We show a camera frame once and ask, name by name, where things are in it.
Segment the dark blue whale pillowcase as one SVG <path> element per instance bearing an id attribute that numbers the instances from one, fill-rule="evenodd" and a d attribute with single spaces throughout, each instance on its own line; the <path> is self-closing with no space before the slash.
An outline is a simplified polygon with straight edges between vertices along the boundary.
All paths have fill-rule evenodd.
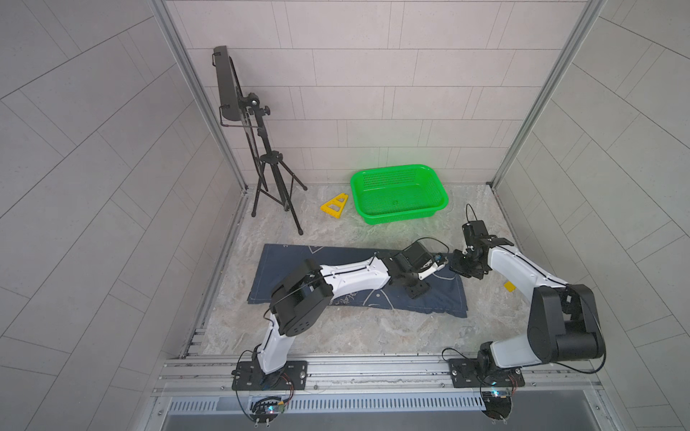
<path id="1" fill-rule="evenodd" d="M 263 246 L 251 292 L 250 305 L 269 303 L 271 292 L 304 260 L 318 264 L 340 265 L 371 258 L 373 249 L 323 247 L 309 245 L 266 244 Z M 461 278 L 445 268 L 427 277 L 429 291 L 416 299 L 409 298 L 400 286 L 387 286 L 372 292 L 361 291 L 334 299 L 334 305 L 359 306 L 385 310 L 403 310 L 419 314 L 449 314 L 456 318 L 467 317 L 468 306 Z"/>

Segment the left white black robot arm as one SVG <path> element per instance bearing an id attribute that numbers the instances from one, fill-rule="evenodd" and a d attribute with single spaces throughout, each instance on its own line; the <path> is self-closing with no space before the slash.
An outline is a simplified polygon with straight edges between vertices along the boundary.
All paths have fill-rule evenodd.
<path id="1" fill-rule="evenodd" d="M 282 370 L 294 337 L 313 327 L 334 299 L 380 290 L 395 283 L 415 299 L 431 288 L 426 278 L 446 264 L 447 259 L 442 255 L 426 252 L 422 254 L 420 267 L 415 267 L 402 252 L 376 253 L 360 262 L 336 266 L 305 260 L 271 293 L 267 310 L 269 328 L 255 354 L 258 365 L 266 375 Z"/>

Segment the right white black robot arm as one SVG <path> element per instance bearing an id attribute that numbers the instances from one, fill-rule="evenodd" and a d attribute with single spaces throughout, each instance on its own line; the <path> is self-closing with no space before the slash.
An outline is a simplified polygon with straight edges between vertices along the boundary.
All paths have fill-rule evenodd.
<path id="1" fill-rule="evenodd" d="M 599 358 L 607 346 L 589 287 L 572 285 L 550 274 L 513 245 L 455 250 L 451 270 L 464 278 L 481 279 L 497 271 L 523 294 L 530 305 L 528 326 L 519 336 L 481 345 L 478 373 Z"/>

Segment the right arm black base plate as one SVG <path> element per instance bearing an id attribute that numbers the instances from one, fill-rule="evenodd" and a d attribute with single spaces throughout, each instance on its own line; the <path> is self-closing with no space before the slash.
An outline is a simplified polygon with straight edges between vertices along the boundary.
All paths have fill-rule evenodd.
<path id="1" fill-rule="evenodd" d="M 476 358 L 451 358 L 446 360 L 449 373 L 455 388 L 509 388 L 525 386 L 525 379 L 520 367 L 499 368 L 493 364 L 483 366 Z"/>

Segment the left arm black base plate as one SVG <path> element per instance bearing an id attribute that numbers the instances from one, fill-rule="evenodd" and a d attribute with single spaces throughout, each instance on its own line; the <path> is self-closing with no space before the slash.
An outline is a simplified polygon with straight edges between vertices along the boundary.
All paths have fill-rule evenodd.
<path id="1" fill-rule="evenodd" d="M 287 361 L 285 366 L 271 374 L 262 371 L 258 362 L 241 361 L 232 375 L 234 391 L 302 391 L 307 380 L 307 361 Z"/>

